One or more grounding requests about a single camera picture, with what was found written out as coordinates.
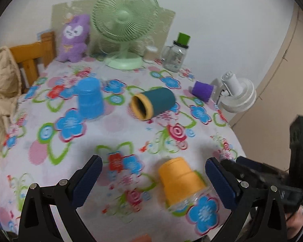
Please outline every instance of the plush toy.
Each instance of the plush toy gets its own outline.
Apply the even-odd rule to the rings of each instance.
[[[74,16],[69,23],[64,25],[57,61],[65,62],[69,60],[72,63],[81,61],[83,53],[87,49],[85,40],[90,30],[89,23],[90,16],[80,14]]]

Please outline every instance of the wooden chair backrest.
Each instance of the wooden chair backrest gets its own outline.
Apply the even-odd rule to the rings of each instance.
[[[47,32],[41,35],[41,42],[19,45],[10,48],[17,64],[22,64],[29,86],[39,77],[34,59],[42,58],[44,66],[48,66],[56,56],[55,34]]]

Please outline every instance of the white wall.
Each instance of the white wall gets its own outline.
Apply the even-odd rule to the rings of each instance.
[[[72,0],[13,0],[0,18],[0,46],[32,43],[50,27],[53,4]],[[285,38],[293,0],[158,0],[176,12],[168,44],[191,36],[185,64],[212,82],[232,70],[258,86]]]

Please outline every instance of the yellow rim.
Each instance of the yellow rim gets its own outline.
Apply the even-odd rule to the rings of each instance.
[[[145,107],[146,114],[142,112],[142,110],[138,107],[138,100],[142,102],[142,104]],[[139,120],[149,120],[153,117],[154,110],[153,106],[151,104],[151,101],[146,97],[144,94],[136,94],[132,97],[131,106],[133,109],[133,112],[138,117]]]

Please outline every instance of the stacked plastic cup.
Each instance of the stacked plastic cup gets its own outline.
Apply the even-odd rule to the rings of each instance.
[[[94,119],[103,115],[104,103],[100,81],[96,78],[84,78],[77,84],[78,110],[85,119]]]

